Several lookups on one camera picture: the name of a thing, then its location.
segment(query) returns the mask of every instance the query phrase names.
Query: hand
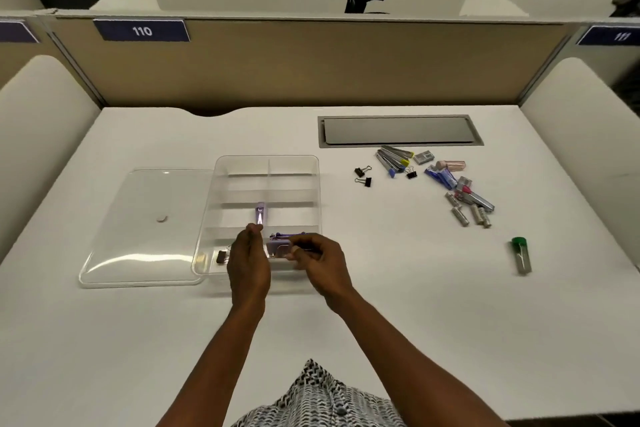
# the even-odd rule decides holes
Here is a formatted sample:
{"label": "hand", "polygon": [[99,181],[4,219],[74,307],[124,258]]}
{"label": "hand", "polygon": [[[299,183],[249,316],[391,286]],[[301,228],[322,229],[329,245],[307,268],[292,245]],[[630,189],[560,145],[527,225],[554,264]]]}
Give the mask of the hand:
{"label": "hand", "polygon": [[249,223],[231,245],[227,272],[233,308],[260,307],[271,286],[271,267],[262,245],[262,225]]}
{"label": "hand", "polygon": [[[290,261],[297,261],[296,268],[307,271],[309,281],[316,288],[327,305],[335,312],[340,300],[355,294],[351,285],[351,277],[344,260],[344,253],[340,244],[329,238],[317,234],[296,235],[289,238],[293,244],[291,253],[287,255]],[[310,253],[300,246],[312,246],[321,252]]]}

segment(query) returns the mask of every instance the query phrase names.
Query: black and white patterned shirt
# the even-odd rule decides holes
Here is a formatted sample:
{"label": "black and white patterned shirt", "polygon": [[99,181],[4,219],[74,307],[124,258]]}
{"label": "black and white patterned shirt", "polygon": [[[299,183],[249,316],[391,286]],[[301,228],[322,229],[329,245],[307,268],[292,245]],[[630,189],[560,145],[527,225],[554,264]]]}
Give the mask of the black and white patterned shirt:
{"label": "black and white patterned shirt", "polygon": [[258,407],[232,427],[406,427],[389,400],[334,379],[313,360],[273,405]]}

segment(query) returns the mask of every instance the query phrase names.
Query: blue number plate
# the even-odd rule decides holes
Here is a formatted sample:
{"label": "blue number plate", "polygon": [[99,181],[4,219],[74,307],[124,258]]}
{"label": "blue number plate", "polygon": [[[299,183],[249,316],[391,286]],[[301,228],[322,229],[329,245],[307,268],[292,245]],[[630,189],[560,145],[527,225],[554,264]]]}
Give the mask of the blue number plate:
{"label": "blue number plate", "polygon": [[0,20],[0,42],[39,42],[24,21]]}
{"label": "blue number plate", "polygon": [[640,26],[591,26],[581,46],[640,46]]}
{"label": "blue number plate", "polygon": [[189,42],[182,20],[94,19],[105,41]]}

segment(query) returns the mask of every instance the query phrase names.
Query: black binder clip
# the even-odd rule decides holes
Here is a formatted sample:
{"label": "black binder clip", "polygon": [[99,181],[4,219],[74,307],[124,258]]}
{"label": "black binder clip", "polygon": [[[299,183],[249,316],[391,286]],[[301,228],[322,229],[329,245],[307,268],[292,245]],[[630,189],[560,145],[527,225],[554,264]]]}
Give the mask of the black binder clip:
{"label": "black binder clip", "polygon": [[353,172],[355,172],[358,177],[364,177],[364,173],[367,171],[371,171],[371,166],[368,165],[367,167],[364,167],[364,169],[360,169],[359,167],[356,167]]}
{"label": "black binder clip", "polygon": [[368,177],[366,179],[356,179],[356,182],[364,184],[364,187],[371,187],[371,178]]}
{"label": "black binder clip", "polygon": [[407,167],[405,172],[406,172],[407,179],[413,179],[415,177],[418,177],[418,173],[413,169],[412,165]]}

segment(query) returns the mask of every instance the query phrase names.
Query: white desk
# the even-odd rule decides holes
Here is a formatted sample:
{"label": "white desk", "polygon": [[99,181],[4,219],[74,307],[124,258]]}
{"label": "white desk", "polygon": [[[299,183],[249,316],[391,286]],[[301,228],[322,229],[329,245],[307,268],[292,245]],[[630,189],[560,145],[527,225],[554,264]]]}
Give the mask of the white desk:
{"label": "white desk", "polygon": [[[433,147],[496,205],[460,227],[444,188],[391,180],[373,148],[319,149],[317,116],[469,114],[484,146]],[[284,125],[285,115],[289,123]],[[0,266],[0,425],[153,425],[230,301],[206,285],[81,289],[77,274],[125,175],[210,167],[225,154],[309,153],[323,231],[360,292],[507,419],[640,407],[640,276],[517,107],[245,108],[196,117],[107,108]],[[372,188],[353,182],[371,164]],[[506,243],[529,241],[517,277]],[[319,296],[273,296],[226,424],[276,400],[314,358],[385,395]]]}

